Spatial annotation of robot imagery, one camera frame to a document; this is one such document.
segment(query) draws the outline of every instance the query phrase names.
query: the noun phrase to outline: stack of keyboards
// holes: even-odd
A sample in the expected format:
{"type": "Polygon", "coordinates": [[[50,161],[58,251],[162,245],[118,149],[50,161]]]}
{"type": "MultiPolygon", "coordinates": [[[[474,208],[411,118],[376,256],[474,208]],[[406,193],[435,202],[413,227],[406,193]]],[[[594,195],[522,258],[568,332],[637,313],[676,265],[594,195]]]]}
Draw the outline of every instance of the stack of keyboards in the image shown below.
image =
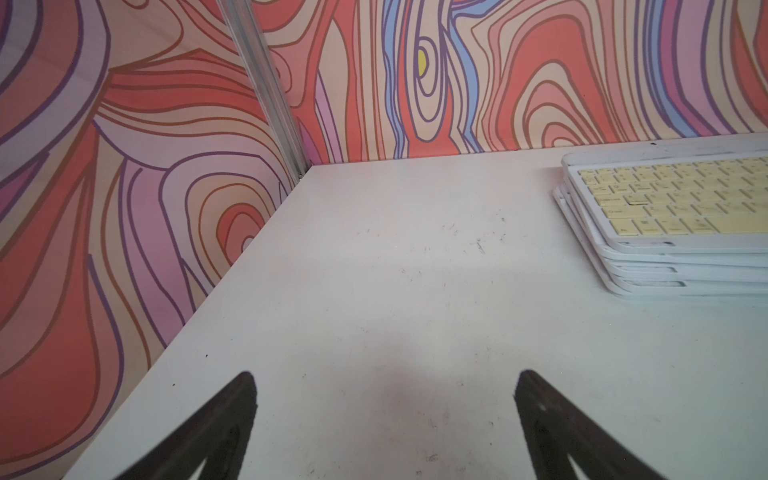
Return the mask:
{"type": "Polygon", "coordinates": [[[768,151],[624,162],[576,154],[563,168],[554,198],[612,292],[768,294],[768,151]]]}

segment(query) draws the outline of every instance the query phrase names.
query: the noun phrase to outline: keyboard key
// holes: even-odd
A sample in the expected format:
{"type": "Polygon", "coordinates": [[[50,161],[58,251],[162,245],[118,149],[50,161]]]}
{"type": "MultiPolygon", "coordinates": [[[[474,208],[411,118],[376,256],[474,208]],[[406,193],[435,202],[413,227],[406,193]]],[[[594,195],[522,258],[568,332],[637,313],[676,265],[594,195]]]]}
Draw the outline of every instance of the keyboard key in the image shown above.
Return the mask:
{"type": "Polygon", "coordinates": [[[768,201],[744,202],[744,204],[757,214],[768,214],[768,201]]]}
{"type": "Polygon", "coordinates": [[[666,205],[671,204],[672,199],[667,194],[645,194],[645,196],[654,205],[666,205]]]}
{"type": "Polygon", "coordinates": [[[697,178],[695,181],[699,185],[699,187],[703,189],[708,189],[708,190],[715,190],[717,188],[727,187],[727,185],[722,184],[716,178],[697,178]]]}
{"type": "Polygon", "coordinates": [[[632,220],[611,220],[611,226],[621,237],[636,237],[639,234],[632,220]]]}
{"type": "Polygon", "coordinates": [[[768,188],[765,188],[765,187],[742,188],[741,193],[747,195],[749,198],[765,198],[765,197],[768,197],[768,188]]]}
{"type": "Polygon", "coordinates": [[[624,199],[630,205],[648,205],[650,201],[642,194],[624,195],[624,199]]]}
{"type": "Polygon", "coordinates": [[[655,182],[656,180],[659,180],[659,177],[657,177],[652,170],[636,172],[635,177],[641,182],[655,182]]]}
{"type": "Polygon", "coordinates": [[[611,195],[613,192],[611,192],[611,189],[602,185],[598,186],[592,186],[589,187],[589,191],[592,192],[594,196],[597,195],[611,195]]]}
{"type": "Polygon", "coordinates": [[[672,212],[663,205],[650,205],[644,208],[652,217],[672,217],[672,212]]]}
{"type": "Polygon", "coordinates": [[[707,220],[720,233],[768,233],[768,214],[723,215],[707,220]]]}
{"type": "Polygon", "coordinates": [[[614,177],[616,177],[616,180],[620,184],[629,184],[631,182],[636,182],[637,181],[637,178],[633,174],[627,174],[627,173],[624,173],[624,172],[619,172],[619,173],[615,174],[614,177]]]}
{"type": "Polygon", "coordinates": [[[677,218],[666,217],[656,221],[667,235],[688,235],[688,229],[677,218]]]}
{"type": "Polygon", "coordinates": [[[672,201],[676,204],[692,204],[696,201],[694,196],[688,192],[670,192],[667,195],[669,195],[672,201]]]}
{"type": "Polygon", "coordinates": [[[693,180],[675,180],[672,184],[678,190],[698,190],[699,186],[693,180]]]}
{"type": "Polygon", "coordinates": [[[612,191],[613,191],[615,194],[621,194],[621,195],[624,195],[624,194],[631,194],[631,193],[633,193],[633,192],[634,192],[634,190],[632,190],[631,188],[629,188],[629,185],[627,185],[627,184],[613,184],[613,185],[611,185],[610,187],[611,187],[611,190],[612,190],[612,191]]]}
{"type": "Polygon", "coordinates": [[[726,214],[751,214],[752,211],[741,202],[720,202],[717,204],[726,214]]]}
{"type": "Polygon", "coordinates": [[[669,192],[672,190],[676,190],[672,182],[662,180],[658,182],[651,182],[650,185],[657,191],[657,192],[669,192]]]}
{"type": "Polygon", "coordinates": [[[639,194],[644,194],[645,192],[653,192],[654,188],[645,182],[635,182],[633,184],[629,184],[630,187],[632,187],[632,190],[636,191],[639,194]]]}
{"type": "Polygon", "coordinates": [[[594,199],[601,207],[613,207],[615,205],[627,204],[627,202],[625,202],[624,199],[618,195],[603,195],[601,197],[595,197],[594,199]]]}
{"type": "Polygon", "coordinates": [[[634,223],[634,226],[637,227],[637,229],[640,231],[641,235],[661,235],[663,232],[661,231],[661,228],[659,228],[656,221],[652,218],[648,219],[635,219],[632,220],[632,223],[634,223]]]}
{"type": "Polygon", "coordinates": [[[690,192],[690,194],[700,202],[719,202],[722,200],[720,195],[714,193],[712,190],[694,190],[690,192]]]}
{"type": "Polygon", "coordinates": [[[699,175],[695,170],[675,170],[674,172],[678,177],[685,179],[694,179],[694,178],[701,178],[701,175],[699,175]]]}
{"type": "Polygon", "coordinates": [[[646,217],[643,207],[625,206],[625,207],[605,207],[603,213],[606,217],[614,218],[642,218],[646,217]]]}
{"type": "Polygon", "coordinates": [[[722,215],[723,212],[717,204],[693,204],[691,205],[699,215],[722,215]]]}
{"type": "Polygon", "coordinates": [[[752,186],[748,182],[746,182],[742,177],[720,178],[720,181],[723,183],[723,185],[726,186],[726,188],[741,188],[741,187],[752,186]]]}
{"type": "Polygon", "coordinates": [[[768,174],[768,165],[765,164],[754,164],[749,166],[742,167],[744,170],[750,172],[751,174],[768,174]]]}
{"type": "Polygon", "coordinates": [[[746,196],[742,194],[739,190],[728,188],[728,189],[715,190],[715,191],[717,192],[718,195],[720,195],[723,198],[723,200],[727,200],[729,202],[746,200],[746,196]]]}
{"type": "Polygon", "coordinates": [[[595,176],[595,178],[597,178],[598,179],[598,183],[601,183],[601,184],[615,184],[616,183],[616,179],[614,178],[614,176],[613,175],[609,175],[609,174],[597,174],[595,176]]]}
{"type": "Polygon", "coordinates": [[[676,217],[696,215],[696,212],[694,212],[694,209],[691,208],[690,205],[674,204],[674,205],[670,205],[669,209],[672,211],[673,214],[675,214],[676,217]]]}
{"type": "Polygon", "coordinates": [[[766,175],[745,175],[742,178],[748,181],[754,187],[768,186],[768,177],[766,175]]]}
{"type": "Polygon", "coordinates": [[[715,229],[713,229],[703,218],[682,217],[680,218],[680,221],[683,222],[683,225],[688,227],[688,230],[694,235],[711,235],[716,233],[715,229]]]}
{"type": "Polygon", "coordinates": [[[737,177],[741,177],[742,175],[751,174],[754,172],[748,172],[744,170],[744,168],[737,164],[737,165],[720,165],[720,169],[726,173],[726,175],[736,175],[737,177]]]}

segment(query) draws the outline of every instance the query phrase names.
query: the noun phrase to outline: yellow spot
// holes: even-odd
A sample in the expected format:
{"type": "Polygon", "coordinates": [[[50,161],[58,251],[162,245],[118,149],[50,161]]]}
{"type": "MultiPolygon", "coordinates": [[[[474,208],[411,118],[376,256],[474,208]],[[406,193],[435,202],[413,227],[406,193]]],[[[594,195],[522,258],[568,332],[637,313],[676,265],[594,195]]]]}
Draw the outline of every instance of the yellow spot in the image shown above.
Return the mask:
{"type": "Polygon", "coordinates": [[[419,77],[424,76],[424,72],[427,71],[427,54],[420,48],[419,49],[419,77]]]}

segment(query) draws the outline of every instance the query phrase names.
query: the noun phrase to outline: wall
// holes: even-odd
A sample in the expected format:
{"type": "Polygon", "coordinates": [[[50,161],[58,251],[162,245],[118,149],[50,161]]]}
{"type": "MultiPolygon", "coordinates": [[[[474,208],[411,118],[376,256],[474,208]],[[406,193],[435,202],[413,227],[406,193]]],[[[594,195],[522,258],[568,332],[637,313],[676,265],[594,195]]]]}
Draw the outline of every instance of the wall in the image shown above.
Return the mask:
{"type": "Polygon", "coordinates": [[[253,3],[314,164],[765,131],[760,0],[253,3]]]}
{"type": "Polygon", "coordinates": [[[0,4],[0,478],[60,478],[292,185],[215,0],[0,4]]]}

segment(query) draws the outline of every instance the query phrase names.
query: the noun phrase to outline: table surface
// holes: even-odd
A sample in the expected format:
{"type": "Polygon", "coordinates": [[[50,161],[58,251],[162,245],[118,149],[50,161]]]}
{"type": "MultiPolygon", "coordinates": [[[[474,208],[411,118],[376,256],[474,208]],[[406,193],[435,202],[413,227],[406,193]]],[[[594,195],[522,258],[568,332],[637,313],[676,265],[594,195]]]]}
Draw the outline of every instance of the table surface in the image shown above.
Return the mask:
{"type": "Polygon", "coordinates": [[[598,148],[623,147],[313,167],[66,478],[113,478],[243,370],[241,478],[534,478],[523,369],[668,478],[764,476],[768,301],[609,293],[550,195],[598,148]]]}

